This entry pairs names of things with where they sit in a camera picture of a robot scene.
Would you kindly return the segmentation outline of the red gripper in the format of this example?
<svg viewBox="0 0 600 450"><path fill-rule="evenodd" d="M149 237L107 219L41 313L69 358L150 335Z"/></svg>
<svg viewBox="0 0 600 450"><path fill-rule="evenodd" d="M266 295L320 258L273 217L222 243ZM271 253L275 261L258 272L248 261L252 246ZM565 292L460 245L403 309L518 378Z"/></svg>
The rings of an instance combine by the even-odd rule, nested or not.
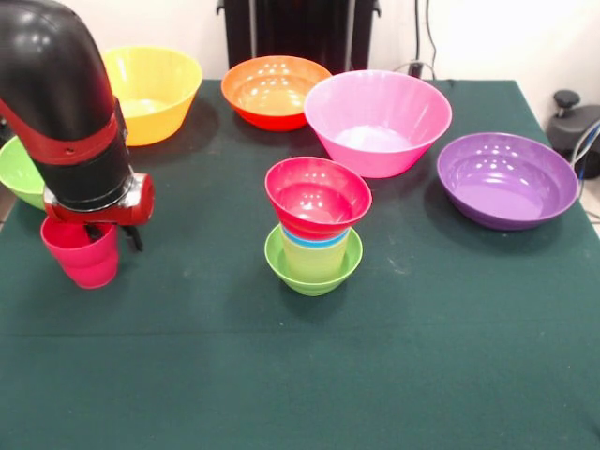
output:
<svg viewBox="0 0 600 450"><path fill-rule="evenodd" d="M145 224L154 212L155 187L147 173L134 173L129 178L125 194L116 202L104 208L89 211L75 211L59 203L55 195L45 187L43 201L49 217L70 223L84 224L85 233L91 243L96 243L105 235L103 229L92 223L120 225L132 252L143 251L143 241L136 226Z"/></svg>

